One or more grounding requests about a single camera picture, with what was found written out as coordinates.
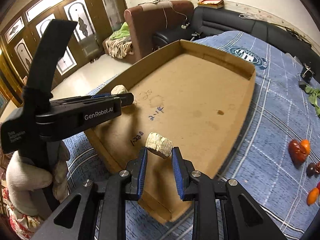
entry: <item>cardboard tray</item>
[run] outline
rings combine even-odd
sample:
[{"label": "cardboard tray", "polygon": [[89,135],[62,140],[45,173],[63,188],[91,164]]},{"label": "cardboard tray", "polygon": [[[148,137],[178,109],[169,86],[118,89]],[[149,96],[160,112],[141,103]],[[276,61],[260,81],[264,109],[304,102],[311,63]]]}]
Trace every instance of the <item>cardboard tray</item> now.
[{"label": "cardboard tray", "polygon": [[[226,52],[176,41],[153,52],[106,85],[124,85],[135,96],[122,115],[85,131],[111,172],[137,157],[148,134],[157,132],[180,148],[196,170],[214,177],[246,117],[254,65]],[[175,221],[190,206],[180,200],[171,166],[148,153],[139,204],[160,223]]]}]

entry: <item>green cloth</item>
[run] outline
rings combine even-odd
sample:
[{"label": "green cloth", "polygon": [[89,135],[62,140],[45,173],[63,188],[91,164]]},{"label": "green cloth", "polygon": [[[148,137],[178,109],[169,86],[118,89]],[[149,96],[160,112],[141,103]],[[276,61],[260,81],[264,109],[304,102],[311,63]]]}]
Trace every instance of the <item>green cloth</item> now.
[{"label": "green cloth", "polygon": [[304,90],[309,95],[309,102],[315,107],[318,117],[320,117],[320,107],[318,106],[318,97],[320,98],[320,89],[306,86]]},{"label": "green cloth", "polygon": [[126,22],[124,22],[124,24],[121,26],[120,30],[112,33],[111,36],[109,37],[109,39],[116,40],[116,39],[120,39],[120,38],[129,36],[129,35],[130,35],[130,31],[129,31],[128,24]]}]

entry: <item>bed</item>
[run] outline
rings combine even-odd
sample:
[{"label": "bed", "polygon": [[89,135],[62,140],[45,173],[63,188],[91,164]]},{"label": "bed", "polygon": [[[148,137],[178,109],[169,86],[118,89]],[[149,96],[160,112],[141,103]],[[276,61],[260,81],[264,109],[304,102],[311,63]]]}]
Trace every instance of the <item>bed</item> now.
[{"label": "bed", "polygon": [[[256,66],[256,84],[247,118],[217,178],[237,179],[288,239],[299,239],[319,210],[318,203],[312,206],[306,203],[308,192],[319,181],[315,176],[307,177],[306,168],[309,163],[320,161],[320,120],[307,95],[298,87],[302,66],[290,55],[240,31],[196,42],[224,50]],[[109,81],[90,94],[96,94]],[[315,80],[310,84],[319,87]],[[311,153],[299,169],[293,166],[287,150],[292,139],[311,142]],[[84,133],[64,142],[71,152],[68,162],[71,191],[85,179],[108,178],[108,171]],[[191,239],[192,217],[190,209],[176,222],[162,225],[137,203],[128,202],[127,239]],[[219,234],[223,239],[221,223]]]}]

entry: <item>orange fruit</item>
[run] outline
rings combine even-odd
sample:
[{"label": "orange fruit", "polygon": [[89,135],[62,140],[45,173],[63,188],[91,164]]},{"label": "orange fruit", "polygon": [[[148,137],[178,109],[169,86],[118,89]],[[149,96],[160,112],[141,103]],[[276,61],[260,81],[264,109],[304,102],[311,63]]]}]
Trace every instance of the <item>orange fruit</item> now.
[{"label": "orange fruit", "polygon": [[308,194],[307,205],[310,206],[313,203],[315,203],[317,201],[318,196],[319,196],[319,189],[315,187]]},{"label": "orange fruit", "polygon": [[307,155],[309,155],[309,153],[310,153],[310,143],[309,143],[309,141],[307,139],[302,140],[300,142],[300,145],[306,149],[306,153],[307,153]]}]

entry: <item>sheet logo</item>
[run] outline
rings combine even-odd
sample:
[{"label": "sheet logo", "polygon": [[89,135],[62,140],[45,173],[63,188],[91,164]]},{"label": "sheet logo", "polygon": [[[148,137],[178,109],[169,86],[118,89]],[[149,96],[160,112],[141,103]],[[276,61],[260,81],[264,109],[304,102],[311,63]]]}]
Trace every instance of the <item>sheet logo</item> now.
[{"label": "sheet logo", "polygon": [[105,109],[105,110],[101,110],[99,112],[95,112],[93,114],[86,114],[84,116],[84,119],[85,120],[89,120],[89,119],[92,119],[92,118],[95,118],[95,117],[98,117],[98,116],[101,116],[101,115],[104,115],[104,114],[107,114],[107,113],[110,113],[113,111],[113,107],[110,107],[109,109]]},{"label": "sheet logo", "polygon": [[255,66],[259,67],[260,69],[267,68],[266,59],[259,57],[257,54],[255,54],[251,50],[248,50],[246,48],[241,48],[241,47],[232,48],[230,49],[230,53],[244,59],[245,61],[253,63]]},{"label": "sheet logo", "polygon": [[24,135],[24,134],[26,134],[25,131],[21,131],[21,132],[18,132],[18,133],[9,132],[8,133],[9,140],[10,140],[10,142],[16,142],[16,141],[20,140],[21,139],[21,135]]}]

